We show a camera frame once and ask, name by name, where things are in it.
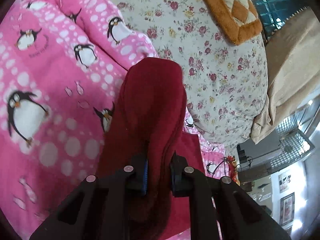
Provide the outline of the dark red sweater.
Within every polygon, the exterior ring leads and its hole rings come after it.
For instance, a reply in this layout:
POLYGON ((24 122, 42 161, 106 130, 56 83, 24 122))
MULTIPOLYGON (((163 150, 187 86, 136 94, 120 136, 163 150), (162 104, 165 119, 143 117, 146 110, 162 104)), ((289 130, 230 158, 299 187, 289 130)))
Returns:
POLYGON ((190 226, 189 200, 169 186, 174 154, 203 171, 199 137, 183 131, 186 103, 182 69, 173 61, 147 57, 121 85, 97 175, 111 175, 135 156, 148 160, 146 196, 129 205, 131 239, 168 239, 190 226))

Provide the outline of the red yellow patterned cloth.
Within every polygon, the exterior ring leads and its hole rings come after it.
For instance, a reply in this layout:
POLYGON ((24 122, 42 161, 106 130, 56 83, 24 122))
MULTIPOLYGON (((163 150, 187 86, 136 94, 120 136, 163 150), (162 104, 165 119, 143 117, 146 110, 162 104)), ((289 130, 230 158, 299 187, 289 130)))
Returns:
POLYGON ((228 164, 228 176, 234 181, 236 184, 240 186, 240 180, 238 178, 238 164, 236 162, 235 156, 229 155, 227 157, 228 164))

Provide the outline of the metal mesh rack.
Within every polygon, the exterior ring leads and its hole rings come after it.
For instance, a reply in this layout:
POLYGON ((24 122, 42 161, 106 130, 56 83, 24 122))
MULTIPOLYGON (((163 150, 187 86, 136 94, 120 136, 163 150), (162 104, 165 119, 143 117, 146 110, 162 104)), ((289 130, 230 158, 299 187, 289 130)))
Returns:
POLYGON ((307 109, 293 113, 285 118, 275 129, 280 139, 280 154, 268 163, 268 173, 276 173, 306 157, 315 148, 309 140, 303 126, 310 120, 306 119, 307 109))

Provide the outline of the floral bed sheet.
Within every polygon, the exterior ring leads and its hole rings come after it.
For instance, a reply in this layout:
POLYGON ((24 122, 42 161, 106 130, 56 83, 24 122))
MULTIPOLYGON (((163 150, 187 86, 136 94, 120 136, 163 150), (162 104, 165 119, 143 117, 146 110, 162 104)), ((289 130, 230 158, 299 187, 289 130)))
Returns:
POLYGON ((159 57, 182 67, 187 107, 203 137, 226 146, 246 141, 267 91, 262 37, 231 44, 203 0, 111 1, 159 57))

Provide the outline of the pink penguin quilt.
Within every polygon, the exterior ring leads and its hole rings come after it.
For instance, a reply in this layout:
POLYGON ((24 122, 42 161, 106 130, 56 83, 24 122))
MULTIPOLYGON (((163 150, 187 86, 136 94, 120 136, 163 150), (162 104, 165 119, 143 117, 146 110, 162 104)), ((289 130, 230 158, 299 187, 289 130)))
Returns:
POLYGON ((93 171, 127 70, 156 52, 105 47, 109 0, 16 0, 1 23, 1 210, 29 239, 93 171))

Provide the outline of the beige blanket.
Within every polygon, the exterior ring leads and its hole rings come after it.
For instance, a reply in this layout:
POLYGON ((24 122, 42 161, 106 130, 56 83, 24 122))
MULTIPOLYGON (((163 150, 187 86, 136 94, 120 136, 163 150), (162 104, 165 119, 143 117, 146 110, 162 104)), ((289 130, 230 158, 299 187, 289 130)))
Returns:
POLYGON ((258 144, 319 86, 319 20, 311 8, 292 15, 266 47, 268 89, 254 119, 251 139, 258 144))

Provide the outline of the orange checkered cushion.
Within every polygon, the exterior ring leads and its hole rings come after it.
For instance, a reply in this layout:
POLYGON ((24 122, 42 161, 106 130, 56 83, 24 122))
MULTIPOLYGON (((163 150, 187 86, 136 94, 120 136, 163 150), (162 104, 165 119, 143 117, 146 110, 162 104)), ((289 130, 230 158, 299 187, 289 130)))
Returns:
POLYGON ((259 35, 263 26, 252 0, 204 0, 227 38, 240 45, 259 35))

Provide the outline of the framed wall picture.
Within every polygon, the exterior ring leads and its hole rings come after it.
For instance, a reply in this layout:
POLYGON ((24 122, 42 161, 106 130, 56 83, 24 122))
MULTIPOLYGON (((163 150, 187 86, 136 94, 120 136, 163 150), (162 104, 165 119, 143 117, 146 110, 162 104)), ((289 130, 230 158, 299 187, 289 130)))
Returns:
POLYGON ((280 200, 280 225, 291 223, 295 213, 295 193, 291 193, 280 200))

